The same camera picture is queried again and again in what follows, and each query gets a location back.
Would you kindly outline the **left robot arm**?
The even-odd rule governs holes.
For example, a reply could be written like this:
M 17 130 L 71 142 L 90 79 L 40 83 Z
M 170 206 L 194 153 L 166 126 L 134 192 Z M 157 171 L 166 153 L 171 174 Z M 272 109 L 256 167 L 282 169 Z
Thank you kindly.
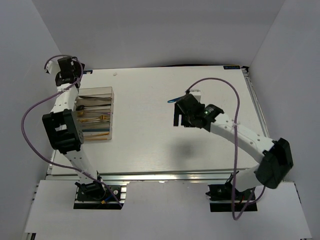
M 42 122 L 52 148 L 69 161 L 66 168 L 77 173 L 76 186 L 99 200 L 105 196 L 106 187 L 83 150 L 84 135 L 75 113 L 83 68 L 76 57 L 67 55 L 61 55 L 57 64 L 45 64 L 45 70 L 55 74 L 58 95 L 50 113 L 42 116 Z

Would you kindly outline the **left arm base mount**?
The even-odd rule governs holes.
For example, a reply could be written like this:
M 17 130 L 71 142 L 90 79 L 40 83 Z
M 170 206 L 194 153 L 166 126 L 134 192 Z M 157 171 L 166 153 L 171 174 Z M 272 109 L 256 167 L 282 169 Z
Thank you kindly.
M 75 210 L 121 210 L 121 185 L 109 185 L 110 190 L 94 181 L 89 184 L 75 183 Z

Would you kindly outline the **iridescent rainbow fork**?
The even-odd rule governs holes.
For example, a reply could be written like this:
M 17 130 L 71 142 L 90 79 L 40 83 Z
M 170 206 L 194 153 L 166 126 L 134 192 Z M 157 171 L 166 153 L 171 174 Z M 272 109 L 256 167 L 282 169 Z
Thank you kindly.
M 84 133 L 95 133 L 95 132 L 109 132 L 110 128 L 83 128 Z

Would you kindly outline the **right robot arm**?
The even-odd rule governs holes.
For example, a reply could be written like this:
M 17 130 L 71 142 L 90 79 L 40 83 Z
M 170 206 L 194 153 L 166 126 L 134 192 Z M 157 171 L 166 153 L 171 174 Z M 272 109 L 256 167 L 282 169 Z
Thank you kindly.
M 294 166 L 291 146 L 286 139 L 273 140 L 259 135 L 235 123 L 221 108 L 200 103 L 190 93 L 175 102 L 173 124 L 204 129 L 218 135 L 257 162 L 254 167 L 236 171 L 225 183 L 226 195 L 233 200 L 258 186 L 276 189 Z

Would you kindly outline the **black knife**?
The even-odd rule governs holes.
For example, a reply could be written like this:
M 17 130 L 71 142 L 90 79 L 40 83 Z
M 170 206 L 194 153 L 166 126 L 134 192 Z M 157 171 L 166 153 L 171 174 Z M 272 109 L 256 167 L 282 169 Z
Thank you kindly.
M 77 98 L 77 103 L 79 105 L 105 105 L 110 104 L 112 102 L 111 97 L 90 97 L 90 96 L 82 96 Z

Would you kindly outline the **gold fork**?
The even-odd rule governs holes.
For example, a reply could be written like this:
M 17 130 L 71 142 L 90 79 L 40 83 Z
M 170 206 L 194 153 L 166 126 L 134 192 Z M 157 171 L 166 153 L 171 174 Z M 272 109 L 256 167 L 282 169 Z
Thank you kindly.
M 99 122 L 109 122 L 110 120 L 111 120 L 111 117 L 109 115 L 104 115 L 104 114 L 96 117 L 77 119 L 79 123 L 99 123 Z

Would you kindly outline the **orange chopstick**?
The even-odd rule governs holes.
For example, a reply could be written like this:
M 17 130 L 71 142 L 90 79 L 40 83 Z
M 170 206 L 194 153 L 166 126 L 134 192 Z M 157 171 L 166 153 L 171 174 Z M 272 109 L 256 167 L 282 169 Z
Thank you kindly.
M 90 135 L 83 135 L 85 141 L 107 141 L 109 139 L 109 132 L 94 132 L 93 134 Z

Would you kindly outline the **black spoon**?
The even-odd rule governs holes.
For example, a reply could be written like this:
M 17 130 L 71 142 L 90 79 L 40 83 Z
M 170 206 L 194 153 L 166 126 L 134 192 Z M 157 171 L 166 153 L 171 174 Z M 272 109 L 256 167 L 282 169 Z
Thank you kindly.
M 76 107 L 77 111 L 95 111 L 95 110 L 109 110 L 112 109 L 112 104 L 103 104 L 103 105 L 94 105 L 94 106 L 85 106 L 85 105 L 78 105 Z

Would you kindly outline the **blue knife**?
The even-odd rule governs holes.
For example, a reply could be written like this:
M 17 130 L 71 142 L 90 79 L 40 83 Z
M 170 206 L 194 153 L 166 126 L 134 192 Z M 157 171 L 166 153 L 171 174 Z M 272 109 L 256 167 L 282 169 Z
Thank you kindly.
M 168 100 L 167 103 L 168 103 L 168 104 L 175 103 L 175 102 L 177 102 L 179 99 L 180 99 L 180 97 L 174 98 L 174 99 Z

